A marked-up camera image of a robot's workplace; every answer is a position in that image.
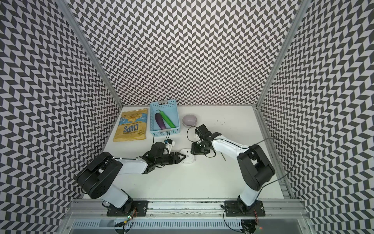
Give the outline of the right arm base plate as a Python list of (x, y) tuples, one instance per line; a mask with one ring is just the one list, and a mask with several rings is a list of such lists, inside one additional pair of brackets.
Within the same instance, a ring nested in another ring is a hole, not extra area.
[(262, 201), (257, 200), (251, 206), (246, 206), (241, 201), (226, 200), (222, 209), (228, 217), (263, 217), (266, 216)]

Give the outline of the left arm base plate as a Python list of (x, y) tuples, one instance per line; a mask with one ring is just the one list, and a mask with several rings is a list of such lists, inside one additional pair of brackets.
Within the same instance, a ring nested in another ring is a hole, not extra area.
[(121, 208), (110, 204), (107, 216), (115, 217), (144, 217), (148, 210), (148, 200), (128, 200)]

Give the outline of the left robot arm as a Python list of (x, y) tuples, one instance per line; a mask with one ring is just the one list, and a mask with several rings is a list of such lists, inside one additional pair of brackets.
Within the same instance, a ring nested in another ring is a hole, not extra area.
[(132, 198), (114, 185), (120, 175), (148, 174), (156, 167), (183, 162), (186, 155), (172, 152), (165, 143), (156, 142), (144, 155), (136, 159), (115, 158), (108, 152), (99, 154), (76, 176), (76, 182), (92, 199), (101, 199), (111, 208), (128, 213)]

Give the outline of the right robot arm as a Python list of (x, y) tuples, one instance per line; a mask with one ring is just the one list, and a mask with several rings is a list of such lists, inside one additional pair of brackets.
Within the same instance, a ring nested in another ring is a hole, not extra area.
[(195, 127), (194, 133), (198, 139), (192, 142), (191, 153), (207, 157), (211, 152), (215, 154), (219, 152), (235, 159), (246, 183), (243, 192), (238, 197), (239, 204), (244, 207), (254, 205), (261, 189), (275, 175), (275, 169), (261, 146), (236, 143), (221, 133), (212, 133), (204, 124)]

